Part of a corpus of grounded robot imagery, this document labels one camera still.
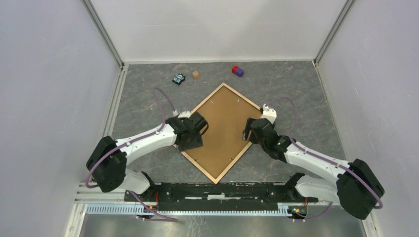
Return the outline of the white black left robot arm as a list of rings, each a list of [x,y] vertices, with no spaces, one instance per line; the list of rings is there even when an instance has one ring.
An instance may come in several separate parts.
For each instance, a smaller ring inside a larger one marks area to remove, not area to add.
[[[182,112],[146,132],[114,140],[110,136],[99,140],[86,162],[88,188],[98,187],[109,193],[121,188],[133,191],[143,201],[155,196],[155,187],[143,172],[128,169],[137,158],[163,147],[175,146],[180,152],[203,146],[202,135],[208,122],[198,112]]]

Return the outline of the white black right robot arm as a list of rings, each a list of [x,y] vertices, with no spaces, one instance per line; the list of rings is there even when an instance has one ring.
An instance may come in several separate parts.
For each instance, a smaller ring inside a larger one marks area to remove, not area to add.
[[[272,159],[302,167],[316,175],[296,174],[287,182],[291,201],[317,198],[338,203],[353,217],[365,220],[373,209],[383,207],[385,190],[371,168],[361,159],[353,162],[314,152],[286,135],[279,135],[267,118],[248,118],[243,140],[259,144]]]

